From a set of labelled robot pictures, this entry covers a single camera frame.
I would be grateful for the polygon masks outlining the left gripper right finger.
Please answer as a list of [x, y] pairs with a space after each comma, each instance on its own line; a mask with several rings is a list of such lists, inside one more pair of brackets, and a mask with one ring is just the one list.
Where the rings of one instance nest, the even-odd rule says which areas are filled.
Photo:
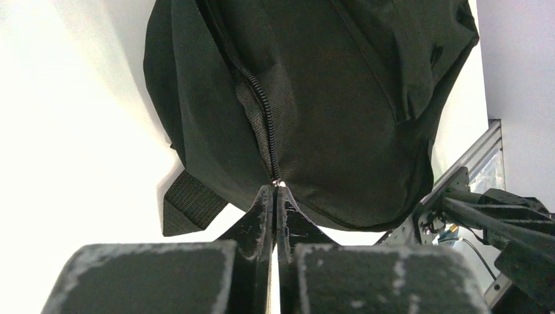
[[434, 245], [343, 246], [276, 190], [282, 313], [488, 313], [464, 257]]

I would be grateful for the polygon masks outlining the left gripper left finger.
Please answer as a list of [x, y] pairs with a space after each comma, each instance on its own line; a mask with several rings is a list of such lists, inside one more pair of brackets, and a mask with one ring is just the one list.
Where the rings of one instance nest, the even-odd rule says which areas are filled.
[[207, 243], [95, 244], [77, 250], [44, 313], [266, 313], [274, 188]]

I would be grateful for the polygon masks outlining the black student backpack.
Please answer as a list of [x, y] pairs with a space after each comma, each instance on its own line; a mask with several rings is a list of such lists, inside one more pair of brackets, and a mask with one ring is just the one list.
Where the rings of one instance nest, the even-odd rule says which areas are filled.
[[478, 43], [467, 1], [157, 1], [143, 72], [184, 171], [162, 233], [284, 182], [314, 223], [383, 232], [428, 195], [440, 116]]

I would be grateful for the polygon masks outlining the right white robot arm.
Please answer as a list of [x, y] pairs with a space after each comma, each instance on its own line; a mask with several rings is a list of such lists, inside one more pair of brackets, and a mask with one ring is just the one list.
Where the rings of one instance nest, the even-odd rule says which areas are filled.
[[541, 208], [535, 198], [493, 188], [443, 196], [451, 221], [482, 230], [483, 244], [500, 252], [494, 265], [506, 280], [486, 293], [493, 313], [554, 312], [554, 219]]

